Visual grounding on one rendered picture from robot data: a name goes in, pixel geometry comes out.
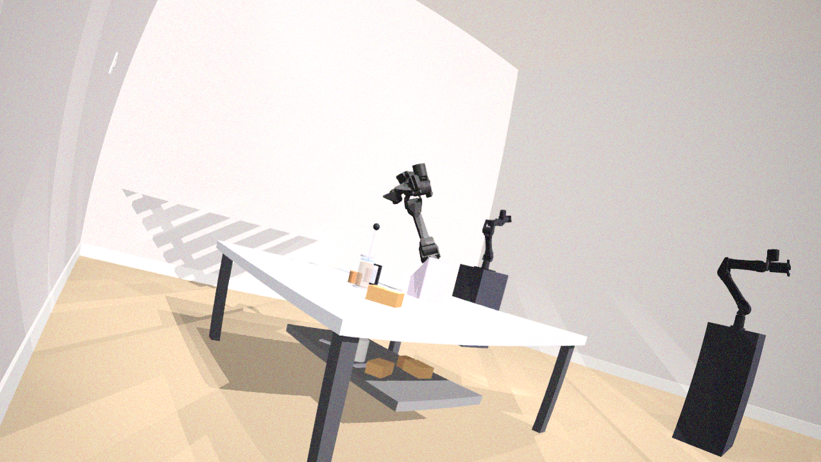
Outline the pale yellow rectangular block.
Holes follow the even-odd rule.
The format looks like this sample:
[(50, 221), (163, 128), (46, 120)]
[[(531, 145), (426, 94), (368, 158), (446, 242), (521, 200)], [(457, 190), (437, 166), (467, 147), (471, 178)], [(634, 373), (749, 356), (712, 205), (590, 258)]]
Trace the pale yellow rectangular block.
[(393, 373), (394, 364), (392, 361), (384, 359), (372, 359), (367, 362), (366, 373), (382, 379), (382, 377), (387, 377), (387, 375)]
[(386, 287), (380, 286), (368, 286), (366, 292), (366, 300), (372, 302), (378, 302), (378, 304), (391, 306), (391, 307), (402, 307), (403, 298), (405, 293), (393, 291), (392, 289), (387, 289)]
[(434, 368), (418, 359), (405, 359), (403, 369), (408, 374), (414, 375), (418, 379), (431, 379)]

